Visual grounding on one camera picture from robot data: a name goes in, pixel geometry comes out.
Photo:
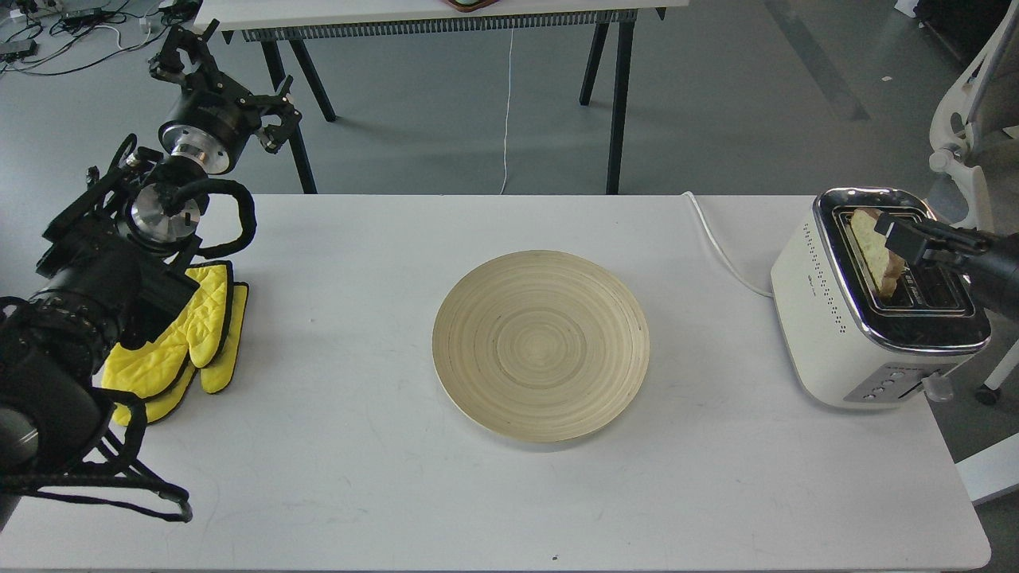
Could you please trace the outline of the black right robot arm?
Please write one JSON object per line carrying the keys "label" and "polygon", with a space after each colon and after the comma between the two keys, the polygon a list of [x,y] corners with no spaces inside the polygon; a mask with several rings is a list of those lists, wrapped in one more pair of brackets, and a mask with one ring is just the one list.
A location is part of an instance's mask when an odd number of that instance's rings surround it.
{"label": "black right robot arm", "polygon": [[957,228],[935,219],[914,221],[880,214],[876,232],[884,247],[909,266],[937,267],[970,279],[979,307],[1012,322],[1018,319],[1018,236]]}

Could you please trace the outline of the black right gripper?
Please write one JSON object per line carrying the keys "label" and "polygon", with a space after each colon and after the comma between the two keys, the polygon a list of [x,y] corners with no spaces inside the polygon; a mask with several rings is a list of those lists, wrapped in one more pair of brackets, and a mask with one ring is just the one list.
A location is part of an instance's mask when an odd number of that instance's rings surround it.
{"label": "black right gripper", "polygon": [[880,212],[874,232],[910,267],[938,266],[967,275],[971,297],[982,307],[1005,307],[1005,237],[978,229],[928,224]]}

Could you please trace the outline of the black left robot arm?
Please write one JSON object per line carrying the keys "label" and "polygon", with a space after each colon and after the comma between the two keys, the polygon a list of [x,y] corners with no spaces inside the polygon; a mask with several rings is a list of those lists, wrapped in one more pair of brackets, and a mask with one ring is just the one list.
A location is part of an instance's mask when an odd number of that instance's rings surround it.
{"label": "black left robot arm", "polygon": [[148,490],[176,505],[168,522],[193,517],[186,490],[139,461],[143,401],[95,387],[117,345],[138,349],[171,324],[197,293],[193,258],[224,258],[254,240],[252,194],[226,179],[251,137],[277,153],[302,114],[291,77],[256,95],[218,68],[208,43],[219,23],[172,25],[150,76],[181,87],[157,150],[128,135],[106,173],[90,168],[86,192],[44,231],[37,262],[46,284],[2,298],[2,519],[23,497],[98,505],[66,487]]}

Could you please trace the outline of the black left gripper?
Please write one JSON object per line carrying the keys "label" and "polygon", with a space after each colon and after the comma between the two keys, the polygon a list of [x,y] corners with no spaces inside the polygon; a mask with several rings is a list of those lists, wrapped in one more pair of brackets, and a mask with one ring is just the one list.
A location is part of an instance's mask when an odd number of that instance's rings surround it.
{"label": "black left gripper", "polygon": [[164,151],[193,160],[207,174],[226,174],[236,168],[252,134],[266,152],[277,154],[303,116],[291,98],[293,76],[269,95],[227,88],[207,40],[184,25],[169,27],[149,60],[149,75],[181,91],[158,131]]}

